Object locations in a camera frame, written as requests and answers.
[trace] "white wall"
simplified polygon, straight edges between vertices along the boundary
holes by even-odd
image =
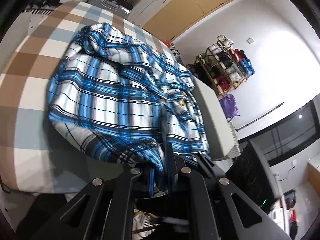
[[[271,167],[273,173],[279,174],[279,179],[287,178],[283,181],[280,181],[282,190],[284,192],[307,182],[308,161],[319,153],[320,139],[316,140],[313,144],[298,154]],[[292,160],[297,160],[297,165],[288,174],[289,169],[292,168]]]
[[[244,138],[293,113],[319,92],[318,60],[299,33],[263,0],[241,0],[211,17],[175,42],[185,64],[224,34],[243,49],[256,73],[232,93],[240,117],[233,119],[239,128],[265,114],[273,113],[238,132]],[[253,38],[249,45],[246,40]]]
[[[290,0],[263,0],[289,22],[303,37],[308,46],[320,60],[320,39],[315,31]]]

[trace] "power outlet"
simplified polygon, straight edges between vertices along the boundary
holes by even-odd
[[[297,167],[297,160],[292,160],[291,166],[292,166],[293,168]]]

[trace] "clothing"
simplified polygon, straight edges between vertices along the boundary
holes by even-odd
[[[208,153],[190,71],[107,23],[73,39],[48,92],[49,119],[83,153],[101,161],[151,163],[164,176],[162,147]]]
[[[151,214],[141,212],[137,209],[133,211],[133,222],[132,222],[132,240],[140,240],[143,239],[154,232],[154,229],[147,230],[150,227],[159,226],[161,224],[154,223]]]

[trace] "window frame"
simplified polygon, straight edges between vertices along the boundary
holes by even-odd
[[[283,124],[284,122],[287,122],[288,120],[290,120],[293,116],[298,115],[300,112],[302,112],[303,110],[305,110],[306,108],[310,107],[311,109],[311,113],[312,113],[312,117],[313,120],[315,122],[315,129],[316,129],[316,133],[310,137],[308,140],[304,141],[303,143],[299,144],[298,146],[296,146],[295,148],[287,151],[286,153],[284,153],[283,155],[280,155],[272,160],[269,160],[268,163],[271,166],[274,166],[280,162],[283,162],[287,159],[289,159],[290,157],[296,155],[297,153],[301,152],[302,150],[304,150],[305,148],[307,148],[308,146],[310,146],[311,144],[313,144],[316,140],[318,140],[320,138],[320,123],[319,123],[319,118],[318,118],[318,114],[316,112],[316,107],[315,104],[313,103],[313,100],[309,101],[308,103],[306,103],[303,107],[299,108],[297,111],[293,112],[292,114],[288,115],[287,117],[281,119],[280,121],[268,126],[267,128],[264,128],[254,134],[251,134],[245,138],[242,138],[239,140],[239,144],[249,141],[250,139],[253,139],[265,132],[271,131],[272,129],[278,127],[279,125]]]

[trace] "plaid fabric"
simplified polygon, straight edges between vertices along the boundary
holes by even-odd
[[[163,143],[207,152],[192,74],[108,23],[84,27],[49,85],[49,119],[83,153],[106,162],[151,163],[164,175]]]
[[[159,39],[96,6],[60,5],[28,34],[0,74],[0,173],[11,189],[39,193],[80,191],[92,179],[116,178],[124,167],[79,154],[48,120],[47,86],[74,36],[106,22],[171,57]]]

